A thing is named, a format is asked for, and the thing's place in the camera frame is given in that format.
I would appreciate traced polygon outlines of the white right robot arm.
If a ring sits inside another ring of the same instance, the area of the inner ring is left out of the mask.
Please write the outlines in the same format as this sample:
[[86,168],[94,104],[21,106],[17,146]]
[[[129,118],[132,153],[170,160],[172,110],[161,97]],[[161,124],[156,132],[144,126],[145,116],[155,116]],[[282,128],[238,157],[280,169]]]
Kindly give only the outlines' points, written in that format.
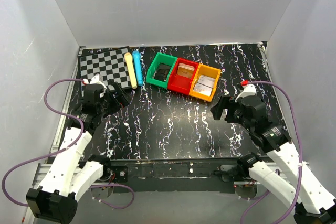
[[286,178],[274,174],[254,153],[240,158],[232,175],[260,182],[287,207],[294,204],[296,223],[335,223],[335,196],[299,161],[289,134],[269,119],[263,100],[252,95],[238,99],[222,96],[211,108],[213,118],[219,120],[224,110],[227,111],[225,121],[247,129],[251,140],[277,164]]

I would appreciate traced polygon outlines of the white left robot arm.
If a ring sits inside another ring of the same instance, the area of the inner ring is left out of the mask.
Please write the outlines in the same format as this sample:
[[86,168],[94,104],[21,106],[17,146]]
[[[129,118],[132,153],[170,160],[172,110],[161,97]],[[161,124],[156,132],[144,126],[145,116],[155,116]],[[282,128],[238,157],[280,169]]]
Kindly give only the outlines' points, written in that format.
[[91,155],[83,167],[79,161],[102,119],[129,105],[120,83],[108,80],[108,85],[92,78],[86,85],[49,171],[36,189],[30,189],[26,201],[34,217],[56,223],[71,223],[78,201],[97,180],[114,182],[126,179],[128,169],[113,167],[103,155]]

